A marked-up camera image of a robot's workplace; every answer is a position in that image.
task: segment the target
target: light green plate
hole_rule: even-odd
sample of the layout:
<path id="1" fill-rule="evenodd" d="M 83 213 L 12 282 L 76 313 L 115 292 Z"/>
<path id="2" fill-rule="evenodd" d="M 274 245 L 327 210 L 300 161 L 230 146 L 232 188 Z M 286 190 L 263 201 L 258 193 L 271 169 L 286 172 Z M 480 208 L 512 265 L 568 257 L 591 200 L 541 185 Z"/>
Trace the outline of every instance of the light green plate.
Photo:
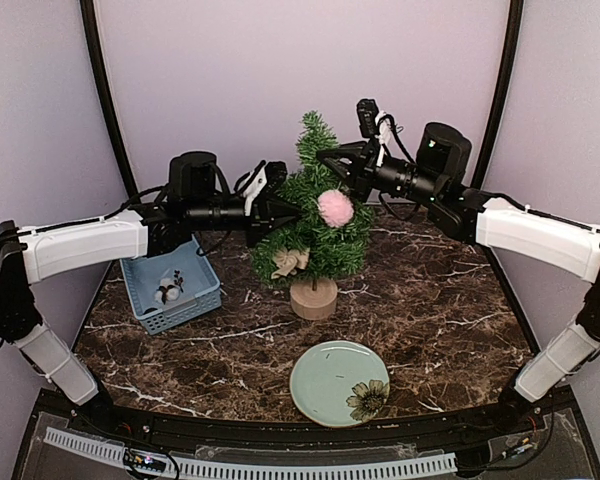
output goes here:
<path id="1" fill-rule="evenodd" d="M 338 340 L 315 345 L 291 372 L 291 396 L 326 427 L 351 427 L 375 417 L 389 396 L 389 374 L 371 349 Z"/>

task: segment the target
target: blue plastic basket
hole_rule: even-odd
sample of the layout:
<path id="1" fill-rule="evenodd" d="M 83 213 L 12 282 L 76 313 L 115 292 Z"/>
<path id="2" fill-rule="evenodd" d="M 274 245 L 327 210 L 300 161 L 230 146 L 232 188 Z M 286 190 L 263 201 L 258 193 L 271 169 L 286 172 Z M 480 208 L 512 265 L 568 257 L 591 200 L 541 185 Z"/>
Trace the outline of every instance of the blue plastic basket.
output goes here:
<path id="1" fill-rule="evenodd" d="M 196 254 L 198 246 L 194 238 L 166 255 L 120 260 L 133 314 L 149 334 L 164 332 L 222 305 L 220 280 L 209 260 Z M 175 270 L 184 278 L 184 292 L 163 305 L 155 300 L 155 293 L 160 280 L 172 278 Z"/>

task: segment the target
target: white wall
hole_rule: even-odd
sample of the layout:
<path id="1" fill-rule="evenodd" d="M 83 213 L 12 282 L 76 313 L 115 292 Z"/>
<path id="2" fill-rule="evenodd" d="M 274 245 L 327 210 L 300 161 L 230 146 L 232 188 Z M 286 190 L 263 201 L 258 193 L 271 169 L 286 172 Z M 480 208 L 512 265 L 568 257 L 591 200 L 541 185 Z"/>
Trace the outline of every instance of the white wall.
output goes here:
<path id="1" fill-rule="evenodd" d="M 415 152 L 424 125 L 474 146 L 500 62 L 506 0 L 98 1 L 103 50 L 141 188 L 188 150 L 230 180 L 262 158 L 294 165 L 302 114 L 360 139 L 355 106 L 375 97 Z"/>
<path id="2" fill-rule="evenodd" d="M 108 212 L 124 199 L 99 110 L 77 1 L 0 0 L 0 222 L 39 225 Z M 102 267 L 35 289 L 68 342 Z M 13 347 L 0 350 L 0 479 L 42 382 Z"/>
<path id="3" fill-rule="evenodd" d="M 486 188 L 600 223 L 600 1 L 527 2 L 511 91 Z M 544 346 L 588 286 L 499 254 Z M 572 380 L 600 456 L 600 358 Z"/>

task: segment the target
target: marble table top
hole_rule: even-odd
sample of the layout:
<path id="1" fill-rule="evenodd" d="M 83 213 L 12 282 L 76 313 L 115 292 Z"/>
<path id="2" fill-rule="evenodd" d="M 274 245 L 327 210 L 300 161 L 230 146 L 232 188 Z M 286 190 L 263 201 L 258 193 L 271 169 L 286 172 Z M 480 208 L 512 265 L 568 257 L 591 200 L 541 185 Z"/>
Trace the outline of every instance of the marble table top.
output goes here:
<path id="1" fill-rule="evenodd" d="M 311 346 L 350 340 L 384 360 L 391 393 L 380 417 L 495 402 L 531 352 L 479 248 L 376 210 L 366 266 L 338 281 L 336 314 L 297 317 L 288 289 L 257 280 L 235 233 L 209 260 L 220 309 L 151 336 L 135 320 L 117 263 L 75 351 L 116 404 L 196 417 L 307 421 L 289 393 L 294 362 Z M 211 245 L 216 233 L 198 235 Z"/>

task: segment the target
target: flower design on plate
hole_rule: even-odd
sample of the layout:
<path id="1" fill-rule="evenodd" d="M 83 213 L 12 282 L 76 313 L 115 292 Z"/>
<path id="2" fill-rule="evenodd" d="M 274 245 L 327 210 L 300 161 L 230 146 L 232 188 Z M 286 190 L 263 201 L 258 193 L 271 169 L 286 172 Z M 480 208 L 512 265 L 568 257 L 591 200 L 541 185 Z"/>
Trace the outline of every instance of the flower design on plate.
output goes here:
<path id="1" fill-rule="evenodd" d="M 375 417 L 389 398 L 389 383 L 382 380 L 371 380 L 368 387 L 360 382 L 351 390 L 355 395 L 347 398 L 347 405 L 355 409 L 351 418 L 359 422 Z"/>

